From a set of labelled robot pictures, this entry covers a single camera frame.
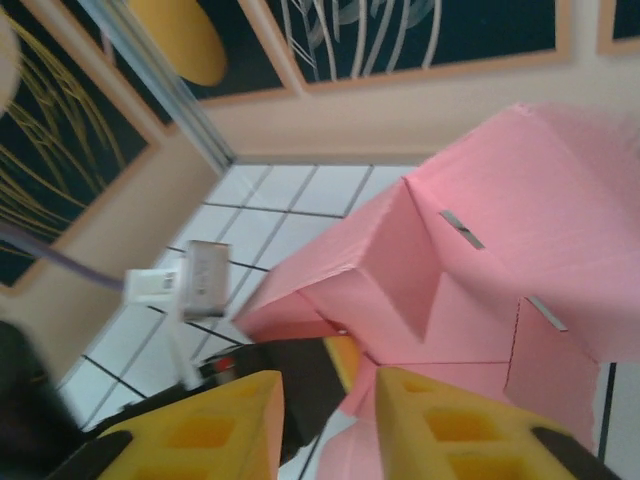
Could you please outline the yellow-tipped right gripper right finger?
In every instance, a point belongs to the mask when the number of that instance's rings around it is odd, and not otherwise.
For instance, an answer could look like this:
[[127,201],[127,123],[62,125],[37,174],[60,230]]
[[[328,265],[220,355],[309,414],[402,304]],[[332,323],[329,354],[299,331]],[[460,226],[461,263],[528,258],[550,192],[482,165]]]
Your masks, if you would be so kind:
[[398,367],[375,412],[384,480],[620,480],[553,421]]

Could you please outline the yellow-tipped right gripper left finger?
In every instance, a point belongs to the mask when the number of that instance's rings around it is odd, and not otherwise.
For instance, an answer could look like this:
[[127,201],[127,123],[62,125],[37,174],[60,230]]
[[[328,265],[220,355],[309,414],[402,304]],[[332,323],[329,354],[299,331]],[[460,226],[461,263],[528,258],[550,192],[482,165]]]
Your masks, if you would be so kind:
[[120,422],[64,464],[64,480],[277,480],[282,377],[261,371]]

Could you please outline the pink paper box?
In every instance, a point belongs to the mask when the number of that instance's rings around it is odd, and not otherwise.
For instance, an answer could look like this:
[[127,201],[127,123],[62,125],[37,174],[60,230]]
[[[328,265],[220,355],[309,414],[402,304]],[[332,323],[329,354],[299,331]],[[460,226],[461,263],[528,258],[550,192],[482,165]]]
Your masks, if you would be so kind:
[[359,371],[317,480],[382,480],[375,376],[398,366],[524,408],[592,447],[605,362],[640,363],[640,128],[503,110],[275,265],[254,341],[344,330]]

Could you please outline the aluminium corner post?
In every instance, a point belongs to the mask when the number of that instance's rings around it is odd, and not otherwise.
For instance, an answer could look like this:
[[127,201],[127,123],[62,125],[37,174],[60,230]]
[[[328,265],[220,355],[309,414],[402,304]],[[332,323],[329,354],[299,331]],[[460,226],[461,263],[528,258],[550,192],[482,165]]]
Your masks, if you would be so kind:
[[236,156],[198,100],[154,45],[123,0],[78,0],[209,166],[224,175]]

